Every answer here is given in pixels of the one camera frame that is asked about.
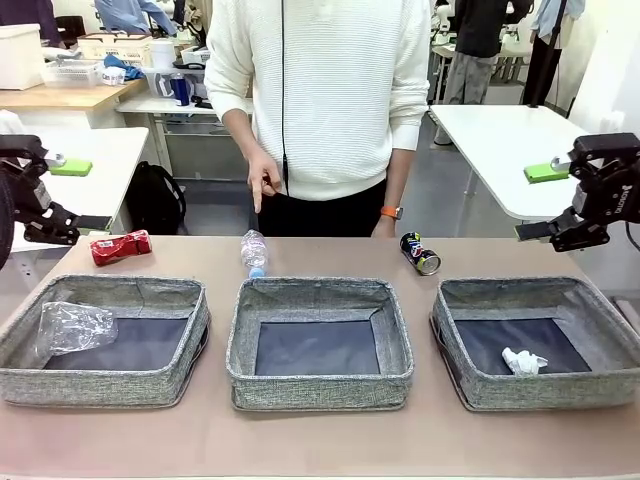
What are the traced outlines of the person's right hand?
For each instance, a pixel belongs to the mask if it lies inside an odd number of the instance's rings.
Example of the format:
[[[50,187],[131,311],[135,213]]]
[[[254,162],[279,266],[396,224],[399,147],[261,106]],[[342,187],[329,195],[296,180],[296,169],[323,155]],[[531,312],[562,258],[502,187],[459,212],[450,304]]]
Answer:
[[[254,212],[259,214],[264,196],[274,196],[282,190],[282,180],[276,161],[258,144],[251,146],[245,158],[248,162],[248,186],[252,193]]]

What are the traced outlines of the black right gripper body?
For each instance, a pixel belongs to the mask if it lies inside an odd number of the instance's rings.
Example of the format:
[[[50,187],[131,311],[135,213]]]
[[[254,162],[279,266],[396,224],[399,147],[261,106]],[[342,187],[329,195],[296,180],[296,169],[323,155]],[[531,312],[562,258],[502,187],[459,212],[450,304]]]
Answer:
[[[584,168],[573,201],[579,217],[598,224],[639,223],[639,158]]]

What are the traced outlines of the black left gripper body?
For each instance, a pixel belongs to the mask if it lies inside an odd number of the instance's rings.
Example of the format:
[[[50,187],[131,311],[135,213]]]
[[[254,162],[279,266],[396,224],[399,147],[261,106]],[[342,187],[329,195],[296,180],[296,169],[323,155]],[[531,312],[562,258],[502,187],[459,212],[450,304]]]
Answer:
[[[17,221],[31,221],[48,211],[51,197],[41,180],[47,171],[45,161],[30,160],[21,166],[18,158],[1,159],[1,172],[8,180]]]

